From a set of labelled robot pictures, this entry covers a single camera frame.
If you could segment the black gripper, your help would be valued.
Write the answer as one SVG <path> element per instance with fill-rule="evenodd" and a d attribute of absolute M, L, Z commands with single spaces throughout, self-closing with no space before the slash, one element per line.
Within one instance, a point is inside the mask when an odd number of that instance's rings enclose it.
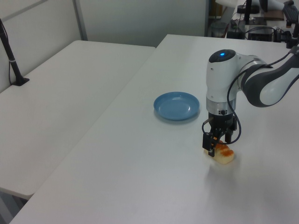
<path fill-rule="evenodd" d="M 232 113 L 228 115 L 208 113 L 208 118 L 211 119 L 209 121 L 211 131 L 203 131 L 202 147 L 209 156 L 214 157 L 216 145 L 220 142 L 221 131 L 225 132 L 225 142 L 231 143 L 233 132 L 237 129 L 237 121 Z"/>

